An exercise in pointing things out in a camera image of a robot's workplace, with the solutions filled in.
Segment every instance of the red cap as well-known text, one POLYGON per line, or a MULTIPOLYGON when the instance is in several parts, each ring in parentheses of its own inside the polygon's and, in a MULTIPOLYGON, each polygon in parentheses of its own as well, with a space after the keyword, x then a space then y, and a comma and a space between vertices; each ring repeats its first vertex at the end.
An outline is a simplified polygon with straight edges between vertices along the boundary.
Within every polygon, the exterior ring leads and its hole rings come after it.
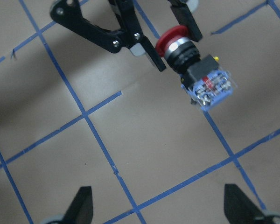
POLYGON ((189 30, 186 26, 180 25, 180 26, 173 27, 167 32, 165 32, 159 38, 155 46, 155 49, 160 55, 160 57, 164 57, 166 50, 173 42, 188 35, 189 35, 189 30))

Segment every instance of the bolt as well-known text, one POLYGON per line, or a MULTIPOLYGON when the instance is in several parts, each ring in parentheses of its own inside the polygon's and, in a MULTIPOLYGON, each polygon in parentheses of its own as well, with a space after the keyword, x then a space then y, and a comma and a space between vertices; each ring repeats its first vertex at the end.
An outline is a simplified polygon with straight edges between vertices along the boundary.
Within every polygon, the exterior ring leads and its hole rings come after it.
POLYGON ((141 36, 140 36, 139 33, 135 33, 135 34, 134 34, 134 37, 135 37, 136 40, 139 40, 141 36))
POLYGON ((113 41, 113 46, 118 48, 119 47, 119 42, 118 41, 113 41))
POLYGON ((279 217, 274 217, 273 218, 273 223, 274 224, 280 224, 280 218, 279 217))
POLYGON ((56 13, 57 13, 58 15, 64 15, 64 10, 63 10, 63 8, 57 8, 57 9, 56 9, 56 13))

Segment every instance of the yellow tip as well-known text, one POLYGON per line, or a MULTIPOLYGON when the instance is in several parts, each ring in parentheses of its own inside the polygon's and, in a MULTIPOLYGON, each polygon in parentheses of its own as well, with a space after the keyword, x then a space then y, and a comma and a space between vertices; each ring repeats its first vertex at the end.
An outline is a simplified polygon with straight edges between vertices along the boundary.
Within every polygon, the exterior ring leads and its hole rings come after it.
POLYGON ((214 59, 216 60, 216 62, 219 62, 219 57, 215 56, 214 59))

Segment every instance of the tile floor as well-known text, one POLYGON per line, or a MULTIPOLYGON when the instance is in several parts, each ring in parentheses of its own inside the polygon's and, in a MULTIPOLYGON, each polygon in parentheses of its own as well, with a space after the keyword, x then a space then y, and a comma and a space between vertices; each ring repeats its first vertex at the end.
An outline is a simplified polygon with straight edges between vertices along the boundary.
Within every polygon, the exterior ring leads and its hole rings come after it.
MULTIPOLYGON (((227 223, 225 183, 280 212, 280 0, 200 1, 197 47, 238 84, 205 114, 170 68, 84 40, 51 3, 0 1, 0 224, 63 214, 85 185, 94 224, 227 223)), ((153 44, 177 25, 167 1, 134 4, 153 44)), ((108 1, 81 5, 118 27, 108 1)))

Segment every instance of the beige floor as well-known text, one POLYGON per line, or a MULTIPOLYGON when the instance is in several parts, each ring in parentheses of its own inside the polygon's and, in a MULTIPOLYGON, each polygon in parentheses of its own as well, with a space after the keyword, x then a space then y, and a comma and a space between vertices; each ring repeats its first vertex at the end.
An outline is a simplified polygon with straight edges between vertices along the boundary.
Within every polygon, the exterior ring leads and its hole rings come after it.
MULTIPOLYGON (((225 183, 258 205, 254 186, 280 212, 280 19, 263 6, 211 35, 263 2, 201 0, 193 14, 201 55, 219 56, 238 85, 206 114, 209 123, 170 68, 160 73, 145 56, 114 55, 58 24, 46 27, 51 0, 0 1, 0 224, 63 214, 87 185, 94 224, 228 223, 225 183)), ((167 1, 138 4, 155 28, 137 12, 153 44, 177 25, 167 1)), ((108 1, 86 1, 82 11, 118 28, 108 1)))

